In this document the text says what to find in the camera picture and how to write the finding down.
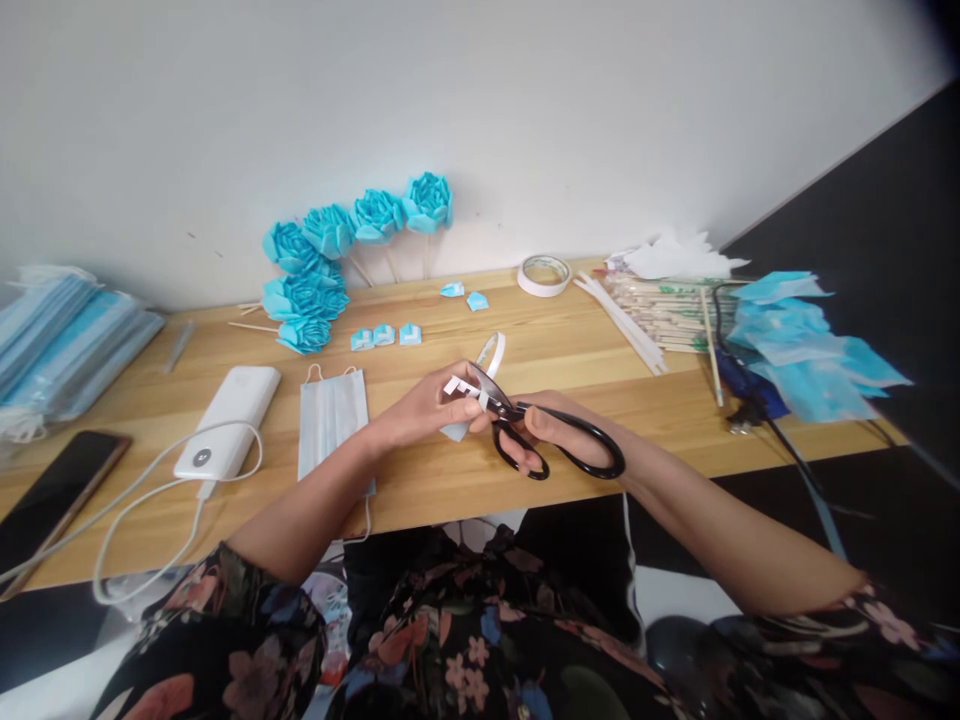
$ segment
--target hand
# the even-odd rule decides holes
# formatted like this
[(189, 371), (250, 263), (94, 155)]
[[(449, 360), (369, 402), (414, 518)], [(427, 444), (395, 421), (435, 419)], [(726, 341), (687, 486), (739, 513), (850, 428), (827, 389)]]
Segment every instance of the hand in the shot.
[[(569, 415), (576, 415), (584, 420), (593, 423), (601, 428), (608, 435), (612, 434), (613, 428), (617, 426), (589, 410), (582, 405), (577, 404), (566, 395), (556, 390), (545, 390), (543, 392), (531, 393), (529, 395), (514, 395), (510, 398), (516, 405), (518, 402), (526, 402), (530, 405), (559, 410)], [(478, 418), (470, 426), (470, 432), (479, 432), (490, 425), (492, 413), (486, 413)], [(565, 422), (558, 420), (549, 413), (545, 413), (538, 407), (531, 407), (527, 410), (524, 420), (513, 425), (514, 429), (529, 442), (536, 446), (537, 442), (543, 440), (553, 445), (565, 449), (574, 457), (580, 458), (588, 465), (595, 467), (609, 467), (613, 464), (613, 458), (607, 449), (601, 445), (595, 438), (587, 435), (581, 430), (577, 430)], [(536, 453), (524, 450), (518, 442), (509, 435), (500, 432), (500, 447), (517, 463), (517, 470), (521, 475), (529, 475), (531, 471), (540, 471), (543, 464), (540, 462)]]
[(451, 375), (473, 384), (477, 382), (470, 363), (461, 360), (427, 375), (371, 423), (386, 449), (412, 445), (445, 425), (475, 420), (483, 415), (480, 403), (473, 398), (445, 402), (443, 387)]

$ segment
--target black scissors handle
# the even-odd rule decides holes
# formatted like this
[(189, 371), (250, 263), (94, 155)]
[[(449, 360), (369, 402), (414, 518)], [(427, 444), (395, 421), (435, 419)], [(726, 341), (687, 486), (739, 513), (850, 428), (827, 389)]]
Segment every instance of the black scissors handle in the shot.
[[(529, 403), (517, 403), (517, 409), (523, 411), (524, 413), (526, 412), (527, 408), (530, 407), (532, 406)], [(600, 478), (601, 480), (612, 480), (623, 475), (623, 471), (626, 470), (627, 467), (626, 460), (623, 458), (623, 452), (620, 450), (620, 446), (614, 442), (613, 438), (607, 435), (603, 430), (598, 428), (596, 425), (588, 423), (586, 420), (582, 420), (574, 415), (568, 415), (565, 412), (551, 410), (550, 408), (541, 407), (539, 405), (536, 407), (538, 410), (543, 410), (543, 412), (553, 415), (553, 417), (565, 422), (567, 425), (575, 427), (578, 430), (593, 436), (607, 449), (607, 452), (609, 452), (610, 456), (613, 458), (613, 465), (606, 468), (598, 468), (593, 465), (588, 465), (580, 460), (580, 458), (568, 453), (564, 448), (559, 448), (560, 452), (566, 455), (570, 462), (580, 468), (583, 472), (587, 473), (587, 475), (592, 475), (593, 477)], [(510, 436), (512, 440), (519, 444), (520, 447), (522, 447), (524, 450), (533, 452), (537, 457), (540, 458), (540, 462), (543, 463), (543, 469), (539, 472), (535, 470), (530, 471), (530, 477), (533, 480), (546, 480), (548, 477), (550, 477), (550, 466), (547, 465), (547, 461), (544, 460), (543, 455), (538, 453), (534, 447), (520, 435), (520, 433), (514, 430), (509, 422), (501, 419), (495, 422), (493, 425), (493, 444), (496, 446), (497, 452), (500, 453), (500, 457), (502, 457), (508, 465), (513, 467), (514, 470), (517, 469), (516, 461), (507, 455), (504, 449), (500, 447), (500, 433), (498, 430), (503, 430), (507, 435)]]

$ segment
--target stack of masks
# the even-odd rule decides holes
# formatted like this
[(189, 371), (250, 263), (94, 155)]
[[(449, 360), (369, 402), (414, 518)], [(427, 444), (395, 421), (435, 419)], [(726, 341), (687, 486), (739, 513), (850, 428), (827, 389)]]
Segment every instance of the stack of masks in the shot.
[(869, 420), (865, 398), (912, 385), (860, 338), (837, 337), (823, 310), (797, 297), (827, 297), (809, 272), (774, 272), (733, 293), (740, 299), (729, 342), (757, 351), (747, 367), (772, 382), (805, 422)]
[(78, 268), (21, 268), (17, 285), (0, 311), (0, 440), (26, 443), (86, 412), (164, 320)]

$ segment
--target white power bank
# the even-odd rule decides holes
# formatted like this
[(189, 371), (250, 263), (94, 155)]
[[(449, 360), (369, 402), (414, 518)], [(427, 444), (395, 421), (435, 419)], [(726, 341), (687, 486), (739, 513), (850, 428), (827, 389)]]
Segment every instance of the white power bank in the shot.
[[(207, 407), (197, 430), (227, 420), (244, 420), (259, 428), (279, 384), (280, 371), (276, 368), (242, 365), (233, 368)], [(252, 442), (253, 433), (243, 425), (228, 425), (197, 435), (187, 443), (173, 474), (197, 480), (235, 477)]]

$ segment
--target wooden tabletop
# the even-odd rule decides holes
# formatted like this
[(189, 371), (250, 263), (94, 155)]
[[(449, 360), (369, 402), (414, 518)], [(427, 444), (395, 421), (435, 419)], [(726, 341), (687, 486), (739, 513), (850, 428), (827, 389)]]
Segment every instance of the wooden tabletop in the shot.
[[(598, 267), (578, 261), (575, 269)], [(235, 307), (188, 312), (168, 326), (97, 402), (71, 427), (31, 445), (0, 474), (0, 516), (5, 515), (73, 434), (81, 429), (126, 433), (133, 445), (96, 493), (78, 522), (103, 508), (133, 482), (168, 445), (192, 432), (227, 371), (235, 365), (270, 365), (283, 374), (263, 421), (263, 468), (254, 477), (216, 490), (204, 511), (199, 541), (187, 557), (203, 557), (245, 520), (297, 480), (300, 384), (311, 363), (325, 376), (350, 365), (364, 370), (370, 416), (376, 417), (424, 374), (460, 358), (475, 359), (491, 333), (507, 345), (497, 383), (507, 393), (553, 388), (659, 443), (709, 477), (784, 465), (789, 456), (765, 430), (744, 437), (727, 432), (717, 408), (706, 357), (667, 353), (670, 372), (653, 377), (599, 304), (574, 285), (550, 299), (517, 287), (516, 270), (460, 277), (467, 293), (483, 292), (490, 308), (473, 313), (466, 298), (443, 298), (438, 290), (454, 278), (407, 282), (351, 291), (347, 311), (333, 325), (333, 338), (319, 355), (301, 357), (265, 332), (230, 327)], [(174, 372), (163, 374), (180, 329), (197, 328)], [(262, 312), (244, 322), (276, 326)], [(392, 345), (352, 353), (349, 338), (362, 327), (412, 322), (423, 328), (423, 344)], [(888, 431), (902, 437), (888, 424)], [(805, 425), (793, 418), (783, 429), (803, 456), (816, 460), (876, 450), (883, 441), (857, 423)], [(179, 453), (171, 453), (143, 485), (146, 492), (172, 479)], [(619, 491), (575, 470), (558, 451), (545, 450), (546, 482), (519, 477), (493, 448), (489, 435), (454, 443), (437, 435), (393, 454), (377, 475), (372, 498), (373, 531), (385, 532), (514, 508), (597, 497)], [(196, 507), (196, 487), (176, 487), (128, 516), (114, 537), (107, 575), (141, 572), (165, 564), (182, 546)], [(28, 588), (89, 580), (94, 559), (113, 515), (101, 520), (34, 574)], [(362, 503), (342, 532), (364, 529)]]

